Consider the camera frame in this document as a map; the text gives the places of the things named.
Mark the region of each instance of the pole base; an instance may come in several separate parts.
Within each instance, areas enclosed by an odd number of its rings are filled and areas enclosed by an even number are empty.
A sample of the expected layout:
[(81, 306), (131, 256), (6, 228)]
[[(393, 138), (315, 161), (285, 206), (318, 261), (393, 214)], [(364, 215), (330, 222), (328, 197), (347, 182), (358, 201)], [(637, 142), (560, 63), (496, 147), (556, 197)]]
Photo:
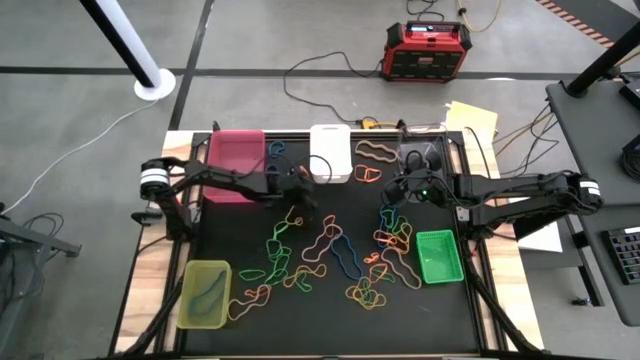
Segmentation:
[(146, 88), (136, 81), (133, 85), (133, 91), (136, 95), (145, 101), (156, 101), (167, 97), (176, 87), (176, 77), (167, 69), (160, 69), (160, 86), (154, 88)]

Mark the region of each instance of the desk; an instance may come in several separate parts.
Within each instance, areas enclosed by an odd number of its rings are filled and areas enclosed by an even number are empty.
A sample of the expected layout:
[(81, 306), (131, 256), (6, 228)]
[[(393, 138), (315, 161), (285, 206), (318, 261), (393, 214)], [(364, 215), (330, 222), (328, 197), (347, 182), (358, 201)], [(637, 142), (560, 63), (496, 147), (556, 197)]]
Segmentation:
[(584, 238), (593, 250), (622, 322), (640, 326), (640, 285), (622, 283), (600, 232), (640, 225), (640, 185), (618, 166), (622, 147), (640, 133), (640, 112), (618, 91), (621, 83), (594, 83), (584, 98), (575, 99), (562, 85), (547, 86), (552, 111), (567, 138), (578, 168), (598, 181), (604, 207), (580, 217)]
[[(187, 158), (191, 151), (192, 131), (169, 132), (165, 138), (162, 156), (177, 156)], [(482, 140), (485, 154), (489, 162), (492, 176), (499, 176), (490, 139)], [(484, 174), (485, 168), (480, 152), (473, 137), (465, 136), (467, 159), (473, 173)], [(502, 226), (499, 233), (513, 236), (510, 226)], [(163, 225), (145, 228), (141, 234), (140, 246), (164, 235)], [(132, 268), (132, 277), (125, 293), (120, 321), (117, 324), (112, 342), (113, 351), (122, 351), (132, 345), (138, 335), (144, 330), (155, 315), (162, 301), (162, 294), (171, 256), (172, 244), (160, 242), (142, 253)], [(529, 294), (524, 268), (520, 260), (517, 243), (495, 237), (487, 241), (489, 259), (495, 282), (498, 299), (516, 326), (528, 340), (542, 348), (542, 339)], [(170, 318), (165, 348), (171, 348), (175, 339), (175, 316), (177, 307)], [(484, 328), (487, 332), (488, 345), (496, 348), (496, 338), (493, 333), (493, 322), (486, 307), (482, 307)]]

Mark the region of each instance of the white cable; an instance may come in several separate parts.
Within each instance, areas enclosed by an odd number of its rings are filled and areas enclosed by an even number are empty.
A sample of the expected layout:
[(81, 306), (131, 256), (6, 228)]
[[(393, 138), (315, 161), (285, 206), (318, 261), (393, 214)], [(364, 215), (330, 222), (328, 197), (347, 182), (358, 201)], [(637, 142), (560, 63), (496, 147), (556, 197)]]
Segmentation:
[(5, 209), (1, 215), (6, 215), (9, 211), (13, 210), (16, 206), (20, 205), (21, 202), (24, 201), (24, 199), (26, 199), (27, 197), (29, 197), (29, 195), (31, 195), (31, 192), (33, 191), (33, 188), (36, 186), (36, 184), (49, 172), (49, 170), (53, 169), (54, 166), (58, 165), (62, 160), (66, 159), (67, 157), (69, 157), (70, 155), (73, 155), (74, 153), (77, 153), (78, 151), (86, 148), (87, 146), (93, 144), (94, 142), (100, 140), (103, 136), (105, 136), (111, 129), (113, 129), (116, 125), (118, 125), (122, 120), (135, 115), (136, 113), (139, 113), (142, 110), (148, 109), (150, 107), (152, 107), (153, 105), (155, 105), (158, 102), (158, 100), (152, 102), (149, 105), (145, 105), (139, 109), (133, 110), (130, 113), (127, 113), (125, 115), (122, 115), (120, 118), (118, 118), (118, 120), (114, 121), (113, 124), (111, 124), (105, 131), (103, 131), (100, 135), (96, 136), (95, 138), (93, 138), (92, 140), (78, 146), (77, 148), (69, 151), (68, 153), (60, 156), (58, 158), (58, 160), (54, 161), (51, 165), (49, 165), (48, 168), (46, 168), (42, 174), (40, 174), (31, 184), (31, 187), (29, 188), (29, 190), (27, 190), (27, 192), (22, 195), (22, 197), (20, 197), (20, 199), (18, 199), (18, 201), (16, 201), (13, 205), (11, 205), (10, 207), (8, 207), (7, 209)]

